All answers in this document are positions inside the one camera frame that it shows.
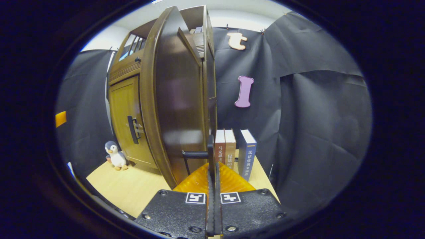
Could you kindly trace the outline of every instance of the stuffed penguin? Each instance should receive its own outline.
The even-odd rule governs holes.
[[[108,141],[105,144],[105,150],[110,155],[111,162],[116,170],[128,169],[127,161],[122,152],[118,152],[118,145],[114,141]]]

